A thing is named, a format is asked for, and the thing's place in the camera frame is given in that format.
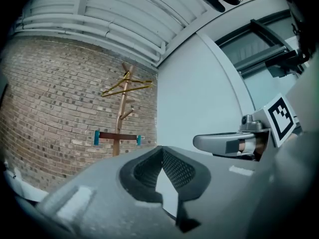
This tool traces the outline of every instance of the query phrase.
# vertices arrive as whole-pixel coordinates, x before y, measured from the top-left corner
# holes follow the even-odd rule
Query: black mesh panel
[[[195,176],[195,169],[163,149],[163,169],[175,189],[189,183]]]
[[[134,176],[143,185],[155,189],[162,166],[162,151],[145,159],[134,169]]]

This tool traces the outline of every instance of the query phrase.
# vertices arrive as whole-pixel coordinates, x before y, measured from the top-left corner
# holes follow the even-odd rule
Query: gray plastic surface
[[[287,233],[293,234],[294,226],[301,226],[302,222],[309,224],[313,219],[309,213],[315,215],[315,210],[295,215],[293,223],[280,227],[280,222],[291,217],[309,193],[318,174],[318,140],[319,133],[305,133],[279,149],[270,148],[249,183],[222,215],[212,221],[210,231],[218,238],[262,239],[285,237]]]
[[[211,182],[202,196],[184,203],[189,218],[201,225],[185,234],[175,227],[161,204],[138,202],[122,187],[119,171],[125,163],[151,149],[143,149],[97,162],[47,196],[38,210],[77,236],[87,238],[203,238],[210,221],[222,214],[250,176],[229,171],[230,167],[255,170],[258,162],[207,156],[172,147],[182,155],[204,164],[211,173]],[[57,216],[61,207],[79,187],[94,194],[88,206],[72,222]]]

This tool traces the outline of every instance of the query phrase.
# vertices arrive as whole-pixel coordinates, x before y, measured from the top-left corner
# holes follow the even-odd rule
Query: window
[[[287,66],[279,55],[294,49],[286,40],[294,37],[289,10],[275,13],[220,38],[216,44],[241,74],[258,110],[278,93],[285,95],[302,73],[302,66]]]

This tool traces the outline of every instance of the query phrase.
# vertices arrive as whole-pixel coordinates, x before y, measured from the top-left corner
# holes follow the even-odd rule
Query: brick wall
[[[119,54],[86,43],[53,37],[15,37],[0,68],[9,86],[0,109],[0,141],[10,169],[50,191],[87,165],[112,156],[112,140],[93,145],[94,131],[114,132],[121,95],[101,92],[122,78]],[[137,65],[135,79],[154,87],[128,94],[134,108],[122,133],[145,136],[121,141],[121,154],[156,145],[157,76]]]

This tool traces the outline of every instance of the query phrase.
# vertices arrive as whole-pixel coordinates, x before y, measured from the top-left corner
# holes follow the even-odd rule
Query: blue clamp
[[[94,133],[94,145],[99,145],[100,131],[95,130]]]
[[[142,142],[142,136],[141,135],[138,135],[136,137],[136,142],[137,142],[137,145],[140,146],[141,145],[141,142]]]

